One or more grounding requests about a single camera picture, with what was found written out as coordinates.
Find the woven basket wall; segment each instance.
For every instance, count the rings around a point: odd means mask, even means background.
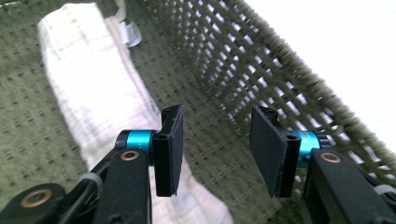
[[[71,189],[86,172],[37,38],[39,20],[64,3],[0,7],[0,209],[40,183]],[[113,1],[97,3],[105,17],[117,11]],[[336,150],[396,187],[394,155],[243,1],[146,0],[127,7],[144,37],[131,49],[134,65],[159,108],[185,106],[193,174],[227,203],[235,223],[302,222],[304,171],[291,199],[270,199],[248,151],[254,104],[277,110],[291,130],[325,131]]]

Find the green woven surface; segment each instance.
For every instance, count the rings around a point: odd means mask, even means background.
[[[253,104],[276,109],[294,130],[326,131],[337,150],[396,186],[394,156],[264,21],[241,1],[209,2],[128,2],[144,37],[131,55],[159,108],[185,105],[187,160],[235,223],[301,222],[304,182],[296,181],[293,199],[269,199],[248,151]],[[45,78],[35,27],[63,3],[0,8],[0,207],[38,183],[70,189],[85,172]],[[106,16],[116,12],[112,1],[98,4]]]

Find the white background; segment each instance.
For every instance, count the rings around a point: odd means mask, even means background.
[[[246,2],[396,152],[396,1]]]

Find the white towel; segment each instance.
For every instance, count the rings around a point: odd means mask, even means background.
[[[122,42],[119,14],[104,19],[95,3],[66,4],[38,24],[49,83],[89,169],[120,131],[161,129],[159,109]],[[154,223],[233,223],[184,159],[176,197],[157,197],[152,168],[149,174]]]

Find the blue metal joint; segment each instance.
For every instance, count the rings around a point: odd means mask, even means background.
[[[126,141],[127,148],[143,150],[150,155],[152,130],[131,130]]]
[[[314,148],[320,148],[320,143],[316,134],[311,131],[291,131],[301,138],[300,153],[297,161],[297,168],[307,168]]]

